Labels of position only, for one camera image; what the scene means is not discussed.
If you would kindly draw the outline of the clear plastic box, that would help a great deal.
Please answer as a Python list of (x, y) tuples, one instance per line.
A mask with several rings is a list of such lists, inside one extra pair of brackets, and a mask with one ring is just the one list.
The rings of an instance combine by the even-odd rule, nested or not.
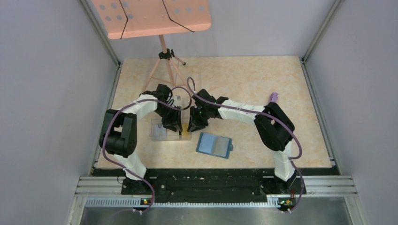
[[(182, 119), (182, 124), (189, 124), (188, 118)], [(166, 141), (190, 141), (191, 140), (191, 132), (189, 135), (182, 135), (182, 132), (173, 132), (166, 129), (162, 123), (161, 119), (151, 120), (151, 132), (149, 137), (154, 142), (166, 142)]]

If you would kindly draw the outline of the blue card holder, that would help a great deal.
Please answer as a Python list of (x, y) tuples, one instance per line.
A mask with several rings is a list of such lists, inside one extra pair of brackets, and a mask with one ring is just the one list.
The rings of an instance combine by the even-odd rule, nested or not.
[(196, 147), (197, 153), (228, 159), (233, 151), (232, 139), (201, 132)]

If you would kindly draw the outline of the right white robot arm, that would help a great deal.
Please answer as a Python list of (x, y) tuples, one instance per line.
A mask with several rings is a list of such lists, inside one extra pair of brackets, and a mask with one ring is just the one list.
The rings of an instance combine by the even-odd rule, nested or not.
[(236, 120), (254, 125), (263, 144), (272, 150), (275, 163), (275, 187), (281, 193), (294, 188), (292, 176), (295, 168), (291, 164), (291, 141), (295, 127), (292, 121), (275, 102), (265, 106), (248, 105), (227, 97), (214, 98), (205, 89), (193, 95), (195, 106), (190, 108), (188, 131), (202, 130), (208, 120)]

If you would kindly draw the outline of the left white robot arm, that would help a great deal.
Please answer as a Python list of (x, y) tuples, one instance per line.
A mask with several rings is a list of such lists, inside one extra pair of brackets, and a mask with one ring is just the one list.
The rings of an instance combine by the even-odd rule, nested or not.
[(170, 103), (173, 91), (159, 84), (155, 91), (144, 91), (132, 103), (118, 109), (108, 109), (104, 115), (99, 146), (108, 162), (121, 167), (128, 179), (134, 180), (133, 188), (140, 194), (149, 191), (151, 182), (145, 178), (147, 168), (135, 149), (138, 143), (138, 121), (155, 112), (161, 117), (164, 128), (181, 132), (182, 108)]

